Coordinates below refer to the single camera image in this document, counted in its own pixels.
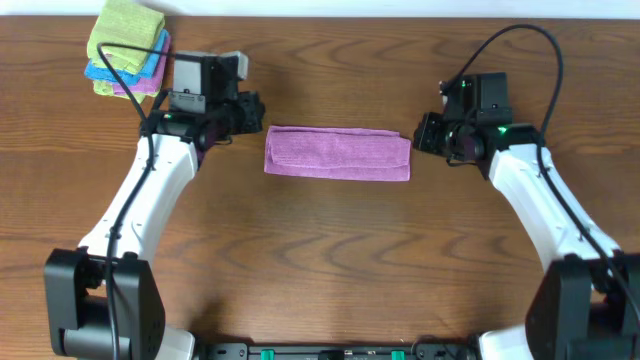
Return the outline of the purple microfiber cloth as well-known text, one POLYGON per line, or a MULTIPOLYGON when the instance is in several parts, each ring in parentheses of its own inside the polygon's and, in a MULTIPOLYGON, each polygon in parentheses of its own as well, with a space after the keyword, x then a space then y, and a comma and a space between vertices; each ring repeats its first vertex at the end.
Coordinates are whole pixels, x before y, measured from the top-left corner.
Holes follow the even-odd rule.
POLYGON ((411 142, 390 130, 272 126, 264 172, 353 181, 410 179, 411 142))

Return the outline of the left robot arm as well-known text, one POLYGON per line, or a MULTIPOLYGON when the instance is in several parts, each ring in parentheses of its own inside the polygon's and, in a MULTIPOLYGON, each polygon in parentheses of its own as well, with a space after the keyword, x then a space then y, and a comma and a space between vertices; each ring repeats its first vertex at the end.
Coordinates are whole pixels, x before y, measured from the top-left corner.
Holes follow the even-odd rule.
POLYGON ((77 359, 193 359, 196 338, 167 324, 152 263, 178 198, 206 153, 262 130, 265 106, 240 91, 248 57, 174 54, 174 84, 141 118, 131 168, 93 229, 44 267, 51 347, 77 359))

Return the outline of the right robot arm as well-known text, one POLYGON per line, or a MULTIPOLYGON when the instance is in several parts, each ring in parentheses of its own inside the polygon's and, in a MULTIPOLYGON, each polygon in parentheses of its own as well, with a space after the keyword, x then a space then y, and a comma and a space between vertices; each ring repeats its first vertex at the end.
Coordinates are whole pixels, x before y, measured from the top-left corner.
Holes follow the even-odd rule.
POLYGON ((509 202, 537 251, 543 280, 525 322, 477 339, 480 359, 636 359, 639 258, 624 253, 563 182, 532 124, 516 124, 503 73, 440 85, 414 147, 474 165, 509 202))

